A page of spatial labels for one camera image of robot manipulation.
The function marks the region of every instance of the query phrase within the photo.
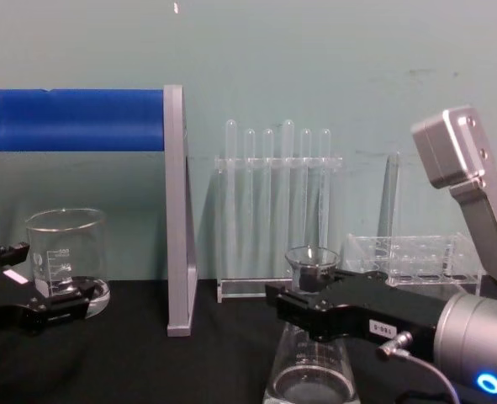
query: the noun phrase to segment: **black table surface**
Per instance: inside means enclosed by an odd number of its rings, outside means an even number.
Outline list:
[[[87,321],[32,338],[0,332],[0,403],[262,402],[283,331],[264,300],[219,304],[216,282],[199,281],[192,335],[169,338],[165,281],[114,281],[111,290],[107,309]],[[378,361],[371,343],[346,345],[362,404],[392,403],[411,389],[443,391],[423,369]],[[459,392],[467,402],[496,402]]]

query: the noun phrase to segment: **blue roller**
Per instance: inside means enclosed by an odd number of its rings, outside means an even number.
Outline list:
[[[0,89],[0,152],[163,152],[162,90]]]

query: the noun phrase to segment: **blue led light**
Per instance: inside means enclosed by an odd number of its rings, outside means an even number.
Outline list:
[[[490,394],[497,394],[497,378],[490,373],[482,373],[476,379],[480,389]]]

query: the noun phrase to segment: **small glass beaker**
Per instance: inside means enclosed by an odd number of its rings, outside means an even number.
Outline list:
[[[293,270],[293,290],[315,295],[334,281],[338,255],[322,247],[297,247],[286,253]],[[318,343],[306,331],[286,323],[265,404],[360,403],[342,339]]]
[[[110,299],[104,257],[106,216],[95,209],[56,209],[26,221],[34,283],[45,297],[64,295],[79,284],[95,283],[87,317],[101,312]]]

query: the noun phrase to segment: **erlenmeyer flask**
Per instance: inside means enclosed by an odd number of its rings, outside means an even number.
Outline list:
[[[293,290],[310,295],[334,279],[338,256],[322,247],[296,247],[286,253]],[[343,340],[317,343],[286,323],[278,345],[264,404],[358,404]]]

